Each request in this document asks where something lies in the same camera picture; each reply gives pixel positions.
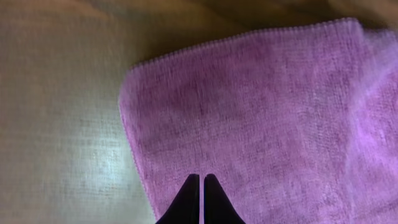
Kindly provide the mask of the purple microfibre cloth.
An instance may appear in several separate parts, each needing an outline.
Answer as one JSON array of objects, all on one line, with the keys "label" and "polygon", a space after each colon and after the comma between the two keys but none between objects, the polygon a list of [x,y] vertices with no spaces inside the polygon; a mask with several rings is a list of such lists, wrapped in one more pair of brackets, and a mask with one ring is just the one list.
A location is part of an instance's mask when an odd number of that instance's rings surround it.
[{"label": "purple microfibre cloth", "polygon": [[397,222],[397,33],[265,29],[134,67],[121,120],[157,218],[212,173],[246,223]]}]

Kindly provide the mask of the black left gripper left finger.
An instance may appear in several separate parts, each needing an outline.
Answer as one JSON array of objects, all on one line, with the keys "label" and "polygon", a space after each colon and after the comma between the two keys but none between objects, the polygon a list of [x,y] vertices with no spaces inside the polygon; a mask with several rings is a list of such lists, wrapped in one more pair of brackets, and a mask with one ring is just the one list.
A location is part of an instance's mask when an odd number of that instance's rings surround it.
[{"label": "black left gripper left finger", "polygon": [[199,224],[200,176],[190,174],[156,224]]}]

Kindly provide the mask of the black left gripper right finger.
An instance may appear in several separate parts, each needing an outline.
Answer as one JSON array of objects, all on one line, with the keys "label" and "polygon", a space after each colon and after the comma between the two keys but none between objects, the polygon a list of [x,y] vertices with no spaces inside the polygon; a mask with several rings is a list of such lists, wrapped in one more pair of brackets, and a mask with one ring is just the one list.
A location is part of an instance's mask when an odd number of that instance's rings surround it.
[{"label": "black left gripper right finger", "polygon": [[204,223],[245,224],[214,174],[204,180]]}]

